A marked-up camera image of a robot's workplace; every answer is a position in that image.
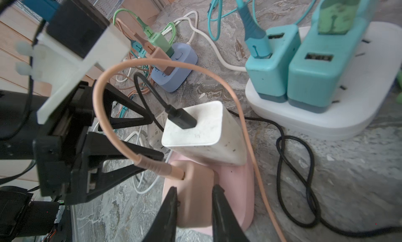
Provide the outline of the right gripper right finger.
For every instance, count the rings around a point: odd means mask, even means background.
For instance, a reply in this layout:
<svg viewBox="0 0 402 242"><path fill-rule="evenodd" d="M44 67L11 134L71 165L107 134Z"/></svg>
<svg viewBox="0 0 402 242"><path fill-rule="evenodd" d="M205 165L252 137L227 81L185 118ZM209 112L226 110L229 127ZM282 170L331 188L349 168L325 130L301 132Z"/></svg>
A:
<svg viewBox="0 0 402 242"><path fill-rule="evenodd" d="M216 184L212 191L212 228L214 242L248 242L225 197L224 189Z"/></svg>

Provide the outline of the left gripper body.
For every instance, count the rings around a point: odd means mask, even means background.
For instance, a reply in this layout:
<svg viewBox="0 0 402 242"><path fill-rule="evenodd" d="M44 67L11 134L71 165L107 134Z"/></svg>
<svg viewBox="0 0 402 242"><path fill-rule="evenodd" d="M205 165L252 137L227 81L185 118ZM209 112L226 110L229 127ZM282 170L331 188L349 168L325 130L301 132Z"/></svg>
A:
<svg viewBox="0 0 402 242"><path fill-rule="evenodd" d="M50 114L33 140L41 193L69 205L104 193L104 136L90 132L92 87L79 85Z"/></svg>

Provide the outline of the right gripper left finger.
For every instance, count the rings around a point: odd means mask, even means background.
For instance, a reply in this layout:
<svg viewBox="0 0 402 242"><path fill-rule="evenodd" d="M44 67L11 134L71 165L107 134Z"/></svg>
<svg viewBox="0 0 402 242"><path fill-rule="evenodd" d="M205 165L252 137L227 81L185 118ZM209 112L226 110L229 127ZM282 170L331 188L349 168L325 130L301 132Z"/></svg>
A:
<svg viewBox="0 0 402 242"><path fill-rule="evenodd" d="M174 242L178 218L178 193L171 187L143 242Z"/></svg>

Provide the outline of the pink power strip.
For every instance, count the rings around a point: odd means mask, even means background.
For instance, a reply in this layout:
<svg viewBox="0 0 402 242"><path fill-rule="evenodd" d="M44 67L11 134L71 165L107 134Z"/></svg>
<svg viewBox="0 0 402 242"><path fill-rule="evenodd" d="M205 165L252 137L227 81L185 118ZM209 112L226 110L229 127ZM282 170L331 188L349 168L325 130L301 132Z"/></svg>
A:
<svg viewBox="0 0 402 242"><path fill-rule="evenodd" d="M175 160L189 160L198 163L190 158L187 158L175 151L171 152L170 163ZM224 189L224 194L229 202L229 205L236 217L237 222L243 230L246 230L253 219L254 208L254 178L251 159L249 158L247 149L247 162L243 166L233 166L225 164L202 164L215 172L215 184L220 185ZM172 186L168 186L171 180L165 180L163 185L163 194L165 198L168 190ZM198 232L208 235L212 234L212 223L208 227L190 228Z"/></svg>

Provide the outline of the beige charger plug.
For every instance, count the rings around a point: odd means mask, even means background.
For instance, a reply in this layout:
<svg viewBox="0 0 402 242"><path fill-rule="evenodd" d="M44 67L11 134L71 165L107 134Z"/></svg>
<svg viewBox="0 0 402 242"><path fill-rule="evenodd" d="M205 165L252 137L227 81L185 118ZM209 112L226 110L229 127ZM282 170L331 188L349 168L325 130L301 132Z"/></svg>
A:
<svg viewBox="0 0 402 242"><path fill-rule="evenodd" d="M183 180L170 181L178 193L177 226L180 228L208 227L212 223L212 191L215 172L189 160L175 160L172 165L184 170Z"/></svg>

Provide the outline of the white charger plug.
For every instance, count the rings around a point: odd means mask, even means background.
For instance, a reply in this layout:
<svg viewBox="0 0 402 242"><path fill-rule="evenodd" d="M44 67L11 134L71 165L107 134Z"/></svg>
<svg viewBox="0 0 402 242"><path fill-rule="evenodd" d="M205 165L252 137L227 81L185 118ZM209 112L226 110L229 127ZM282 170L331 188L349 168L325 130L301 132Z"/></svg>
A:
<svg viewBox="0 0 402 242"><path fill-rule="evenodd" d="M196 127L184 130L167 120L161 140L164 147L202 164L246 164L242 128L223 103L211 101L184 110L197 120Z"/></svg>

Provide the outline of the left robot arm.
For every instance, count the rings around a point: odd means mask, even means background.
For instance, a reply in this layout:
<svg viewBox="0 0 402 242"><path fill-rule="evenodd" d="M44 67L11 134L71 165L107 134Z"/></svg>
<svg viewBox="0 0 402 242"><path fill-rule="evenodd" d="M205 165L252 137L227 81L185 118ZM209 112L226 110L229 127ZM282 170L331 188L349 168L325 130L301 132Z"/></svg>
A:
<svg viewBox="0 0 402 242"><path fill-rule="evenodd" d="M45 124L36 112L45 97L1 91L1 159L30 160L44 197L61 197L68 205L89 202L105 192L102 165L95 157L96 134L92 88L85 82L68 95ZM58 204L35 203L24 188L1 180L1 241L47 234Z"/></svg>

